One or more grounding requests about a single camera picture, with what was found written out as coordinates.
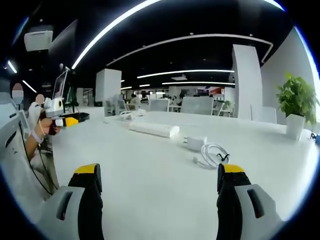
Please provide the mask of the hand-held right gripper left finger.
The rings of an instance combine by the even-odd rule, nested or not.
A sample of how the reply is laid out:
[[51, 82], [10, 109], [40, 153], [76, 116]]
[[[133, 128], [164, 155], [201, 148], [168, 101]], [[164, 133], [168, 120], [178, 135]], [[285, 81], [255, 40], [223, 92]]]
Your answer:
[[48, 240], [103, 240], [101, 168], [80, 166], [45, 203], [39, 230]]

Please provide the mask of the person's left hand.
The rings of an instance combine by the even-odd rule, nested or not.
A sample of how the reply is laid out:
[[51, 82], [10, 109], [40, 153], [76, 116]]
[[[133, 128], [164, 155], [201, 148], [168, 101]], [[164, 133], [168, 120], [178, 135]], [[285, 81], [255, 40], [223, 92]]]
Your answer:
[[61, 131], [61, 128], [54, 126], [53, 120], [51, 118], [43, 118], [39, 120], [38, 125], [40, 127], [40, 132], [43, 135], [54, 136]]

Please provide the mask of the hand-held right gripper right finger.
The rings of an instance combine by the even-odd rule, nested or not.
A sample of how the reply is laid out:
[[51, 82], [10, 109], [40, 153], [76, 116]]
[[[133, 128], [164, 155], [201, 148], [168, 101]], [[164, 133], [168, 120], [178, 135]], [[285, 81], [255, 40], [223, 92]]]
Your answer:
[[234, 164], [219, 164], [216, 202], [218, 240], [270, 240], [285, 224], [276, 203], [245, 171]]

